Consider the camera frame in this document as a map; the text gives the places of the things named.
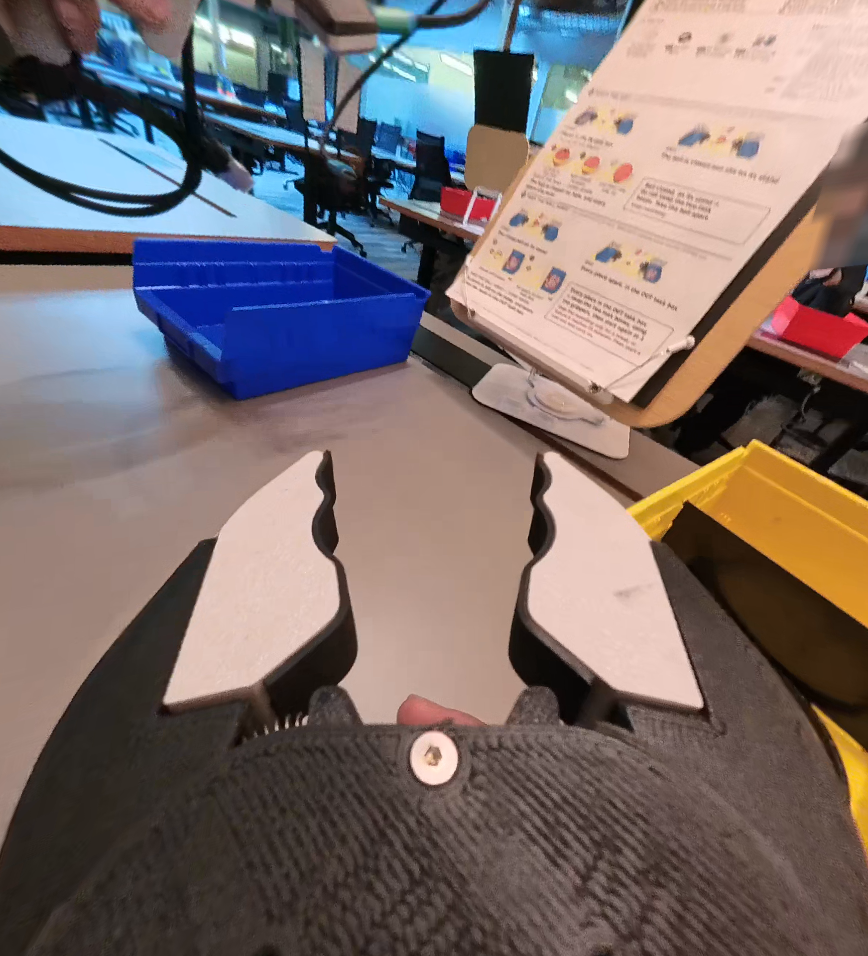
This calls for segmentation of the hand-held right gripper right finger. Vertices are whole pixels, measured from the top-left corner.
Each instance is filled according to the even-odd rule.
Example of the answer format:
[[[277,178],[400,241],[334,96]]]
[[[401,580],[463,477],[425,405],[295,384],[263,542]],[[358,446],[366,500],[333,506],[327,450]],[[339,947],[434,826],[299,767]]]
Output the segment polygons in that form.
[[[704,697],[649,535],[557,452],[537,455],[509,660],[571,727],[631,710],[703,719]]]

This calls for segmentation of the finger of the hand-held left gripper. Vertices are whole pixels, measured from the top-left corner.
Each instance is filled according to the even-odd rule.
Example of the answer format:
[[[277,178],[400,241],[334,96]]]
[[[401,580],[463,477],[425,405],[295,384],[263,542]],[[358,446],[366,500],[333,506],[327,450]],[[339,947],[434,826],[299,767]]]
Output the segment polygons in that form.
[[[377,43],[377,18],[367,1],[294,1],[295,16],[333,54],[368,54]]]

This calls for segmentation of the black braided cable blue plug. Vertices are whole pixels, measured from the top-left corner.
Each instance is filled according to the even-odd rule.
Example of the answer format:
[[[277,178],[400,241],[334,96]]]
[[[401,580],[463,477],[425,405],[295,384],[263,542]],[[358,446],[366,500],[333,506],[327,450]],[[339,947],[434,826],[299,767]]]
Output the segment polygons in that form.
[[[51,10],[49,2],[25,2],[26,10]],[[476,19],[489,5],[488,2],[474,2],[467,8],[450,14],[442,14],[440,10],[443,7],[443,2],[430,2],[428,7],[419,13],[382,5],[378,2],[369,3],[372,5],[377,18],[377,38],[383,35],[392,36],[394,42],[379,54],[377,59],[358,78],[348,85],[341,98],[335,102],[332,108],[332,119],[324,128],[321,142],[326,141],[329,130],[338,125],[348,108],[358,99],[368,78],[417,31],[453,29],[463,26]],[[259,2],[259,6],[273,6],[278,15],[299,22],[295,16],[294,2]],[[196,18],[179,57],[182,88],[180,118],[164,113],[151,102],[141,99],[140,95],[107,86],[101,80],[94,78],[83,64],[81,64],[83,73],[87,78],[91,78],[92,83],[89,96],[67,101],[55,101],[83,101],[93,103],[99,109],[107,109],[114,114],[119,112],[131,113],[149,126],[159,129],[164,136],[175,144],[185,162],[180,185],[168,192],[156,194],[123,194],[90,188],[38,172],[1,148],[0,164],[37,189],[72,206],[125,218],[153,217],[177,208],[188,197],[195,194],[201,185],[202,173],[205,171],[220,175],[223,179],[231,182],[237,182],[245,178],[247,172],[203,129],[196,94],[196,71],[193,53],[195,21]],[[6,80],[5,70],[6,68],[0,72],[0,107],[6,108],[12,103],[21,102],[28,105],[48,103],[33,94],[21,93]]]

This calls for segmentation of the yellow plastic bin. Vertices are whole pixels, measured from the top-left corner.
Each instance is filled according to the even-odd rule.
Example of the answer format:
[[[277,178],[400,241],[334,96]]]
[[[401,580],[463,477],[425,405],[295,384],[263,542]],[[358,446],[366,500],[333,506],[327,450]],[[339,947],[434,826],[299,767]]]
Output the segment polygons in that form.
[[[868,502],[754,441],[633,504],[660,540],[691,503],[868,627]],[[819,717],[842,759],[868,854],[868,751],[840,719]]]

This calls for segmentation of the grey desk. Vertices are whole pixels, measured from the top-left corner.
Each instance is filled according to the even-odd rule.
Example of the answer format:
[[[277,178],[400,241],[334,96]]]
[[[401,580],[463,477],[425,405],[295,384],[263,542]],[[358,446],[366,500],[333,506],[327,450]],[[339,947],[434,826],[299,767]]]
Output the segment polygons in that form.
[[[0,844],[75,691],[202,539],[303,454],[332,452],[370,722],[411,694],[500,721],[547,447],[461,384],[488,348],[433,317],[419,358],[231,400],[167,352],[129,268],[0,266]]]

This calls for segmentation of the person's right hand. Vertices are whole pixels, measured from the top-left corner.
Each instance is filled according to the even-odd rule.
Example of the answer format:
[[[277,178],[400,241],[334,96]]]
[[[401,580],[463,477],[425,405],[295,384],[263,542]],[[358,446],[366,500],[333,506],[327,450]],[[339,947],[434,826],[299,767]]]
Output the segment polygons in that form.
[[[400,725],[453,725],[484,726],[486,723],[472,714],[458,711],[420,695],[409,695],[398,707],[395,722]]]

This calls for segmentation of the white table with brown edge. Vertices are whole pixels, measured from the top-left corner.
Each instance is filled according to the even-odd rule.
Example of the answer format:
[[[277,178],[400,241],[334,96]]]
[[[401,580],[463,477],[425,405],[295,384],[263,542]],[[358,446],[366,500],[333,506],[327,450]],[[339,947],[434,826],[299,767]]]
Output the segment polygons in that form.
[[[154,194],[183,178],[179,159],[144,138],[0,115],[0,148],[32,169],[76,185]],[[180,206],[125,218],[72,206],[0,164],[0,251],[130,253],[137,237],[314,244],[334,240],[302,219],[206,174]]]

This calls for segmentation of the black upright panel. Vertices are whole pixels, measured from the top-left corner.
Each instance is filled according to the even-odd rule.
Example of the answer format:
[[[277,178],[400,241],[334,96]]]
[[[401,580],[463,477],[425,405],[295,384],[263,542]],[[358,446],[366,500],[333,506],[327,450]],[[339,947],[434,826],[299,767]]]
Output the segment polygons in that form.
[[[525,134],[534,55],[476,49],[474,125]]]

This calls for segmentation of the tan cardboard panel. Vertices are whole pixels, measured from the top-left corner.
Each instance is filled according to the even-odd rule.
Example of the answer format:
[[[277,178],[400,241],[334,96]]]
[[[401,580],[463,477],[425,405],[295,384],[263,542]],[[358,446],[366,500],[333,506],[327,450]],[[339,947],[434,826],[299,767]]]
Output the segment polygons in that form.
[[[466,140],[465,187],[504,194],[527,163],[529,150],[524,133],[476,123]]]

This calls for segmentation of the small red bin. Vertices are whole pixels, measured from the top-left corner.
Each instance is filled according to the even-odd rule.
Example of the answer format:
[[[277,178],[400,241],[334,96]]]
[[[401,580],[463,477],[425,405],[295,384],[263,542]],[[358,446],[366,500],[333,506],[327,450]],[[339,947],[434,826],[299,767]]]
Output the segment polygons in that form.
[[[494,216],[502,194],[482,187],[468,189],[443,186],[440,190],[440,214],[463,225],[483,226]]]

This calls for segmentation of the white document stand base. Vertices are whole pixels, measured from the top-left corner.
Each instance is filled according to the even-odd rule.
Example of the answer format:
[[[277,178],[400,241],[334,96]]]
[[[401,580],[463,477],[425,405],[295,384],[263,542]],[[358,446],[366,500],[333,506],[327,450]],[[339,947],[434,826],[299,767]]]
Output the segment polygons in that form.
[[[532,369],[494,365],[472,388],[472,397],[484,407],[610,460],[629,455],[629,426]]]

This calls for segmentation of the blue plastic bin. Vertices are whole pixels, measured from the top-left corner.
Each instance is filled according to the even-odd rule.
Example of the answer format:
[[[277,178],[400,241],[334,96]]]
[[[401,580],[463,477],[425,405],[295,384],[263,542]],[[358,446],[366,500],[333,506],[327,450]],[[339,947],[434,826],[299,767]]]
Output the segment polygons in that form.
[[[138,238],[144,317],[235,400],[403,363],[430,293],[333,246]]]

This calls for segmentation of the wooden document stand board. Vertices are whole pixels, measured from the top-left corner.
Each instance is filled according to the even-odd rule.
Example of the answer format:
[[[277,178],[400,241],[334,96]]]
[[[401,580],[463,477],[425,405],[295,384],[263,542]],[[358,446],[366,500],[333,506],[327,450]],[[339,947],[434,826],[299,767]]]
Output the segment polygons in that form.
[[[575,375],[546,348],[528,343],[524,332],[505,331],[497,320],[469,306],[466,288],[472,257],[449,289],[452,311],[515,362],[524,364],[528,373],[556,383],[581,410],[601,409],[621,424],[634,427],[669,424],[749,346],[766,311],[817,261],[830,230],[815,211],[823,174],[820,170],[812,177],[803,195],[691,330],[691,347],[666,352],[646,363],[651,374],[643,377],[630,401],[619,399],[619,381],[606,384],[587,374]]]

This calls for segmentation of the large red bin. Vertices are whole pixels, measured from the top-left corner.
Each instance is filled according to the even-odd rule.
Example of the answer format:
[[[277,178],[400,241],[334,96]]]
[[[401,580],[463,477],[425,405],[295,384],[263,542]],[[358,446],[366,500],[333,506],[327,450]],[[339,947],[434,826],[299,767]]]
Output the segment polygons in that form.
[[[848,352],[868,339],[868,322],[848,313],[844,317],[803,305],[785,297],[766,322],[765,332],[779,341],[843,360]]]

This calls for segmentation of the printed instruction sheet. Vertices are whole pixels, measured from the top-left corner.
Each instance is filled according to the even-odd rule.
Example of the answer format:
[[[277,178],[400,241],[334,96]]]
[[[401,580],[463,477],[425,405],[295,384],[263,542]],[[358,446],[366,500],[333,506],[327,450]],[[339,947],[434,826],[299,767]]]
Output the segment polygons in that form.
[[[868,120],[868,2],[644,2],[449,289],[632,401],[806,215]]]

